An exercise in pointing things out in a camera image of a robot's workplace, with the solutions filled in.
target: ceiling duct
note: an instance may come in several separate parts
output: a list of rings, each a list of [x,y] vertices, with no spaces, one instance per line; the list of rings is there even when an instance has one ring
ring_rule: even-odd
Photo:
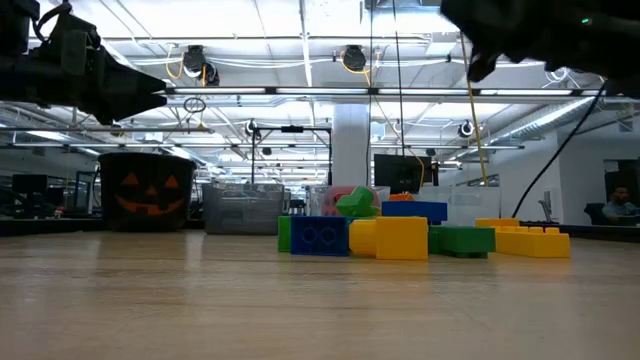
[[[490,141],[486,141],[485,139],[485,146],[513,144],[514,142],[523,142],[544,135],[563,125],[581,119],[589,109],[592,102],[593,97],[588,97],[566,104],[546,106],[543,109],[534,111],[533,113],[512,123],[508,128],[499,131],[497,136],[493,137]],[[599,106],[596,106],[592,115],[600,111],[607,110],[607,107],[604,105],[602,100],[598,103]],[[477,152],[478,149],[476,148],[466,150],[452,157],[450,160],[459,160]]]

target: white pillar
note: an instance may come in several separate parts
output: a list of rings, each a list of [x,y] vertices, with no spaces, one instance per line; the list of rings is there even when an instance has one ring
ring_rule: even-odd
[[[337,104],[333,116],[333,185],[368,185],[369,105]]]

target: monitor screen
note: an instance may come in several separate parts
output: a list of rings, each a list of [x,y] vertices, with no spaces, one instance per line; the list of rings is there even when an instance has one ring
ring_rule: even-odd
[[[420,157],[420,160],[424,163],[424,182],[431,182],[431,158]],[[389,186],[392,194],[420,191],[422,166],[413,155],[375,154],[373,161],[376,186]]]

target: toy block pile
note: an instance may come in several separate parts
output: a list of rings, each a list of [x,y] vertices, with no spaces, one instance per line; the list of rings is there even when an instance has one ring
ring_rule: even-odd
[[[518,219],[477,219],[475,227],[435,226],[447,221],[447,204],[412,199],[395,196],[380,209],[373,206],[371,189],[356,187],[336,202],[342,216],[281,217],[278,251],[422,261],[429,254],[487,258],[489,252],[569,257],[569,237],[558,229],[520,227]]]

